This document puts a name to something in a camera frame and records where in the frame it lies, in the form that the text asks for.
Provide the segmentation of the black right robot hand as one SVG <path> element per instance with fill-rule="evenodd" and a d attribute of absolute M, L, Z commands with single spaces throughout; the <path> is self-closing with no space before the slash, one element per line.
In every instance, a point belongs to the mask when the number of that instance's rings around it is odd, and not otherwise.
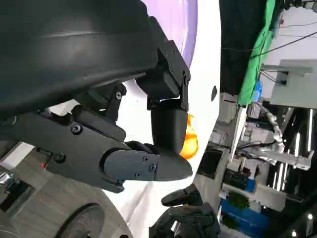
<path fill-rule="evenodd" d="M 149 227 L 150 238 L 219 237 L 216 213 L 194 184 L 166 195 L 161 203 L 168 209 Z"/>

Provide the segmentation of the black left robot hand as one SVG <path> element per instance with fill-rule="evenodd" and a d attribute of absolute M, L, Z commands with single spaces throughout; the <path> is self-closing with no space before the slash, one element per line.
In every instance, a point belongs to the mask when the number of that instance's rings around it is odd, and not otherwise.
<path fill-rule="evenodd" d="M 116 124 L 125 81 L 147 96 L 153 143 Z M 127 180 L 193 173 L 182 150 L 190 70 L 140 0 L 3 0 L 0 134 L 48 155 L 46 169 L 114 193 Z"/>

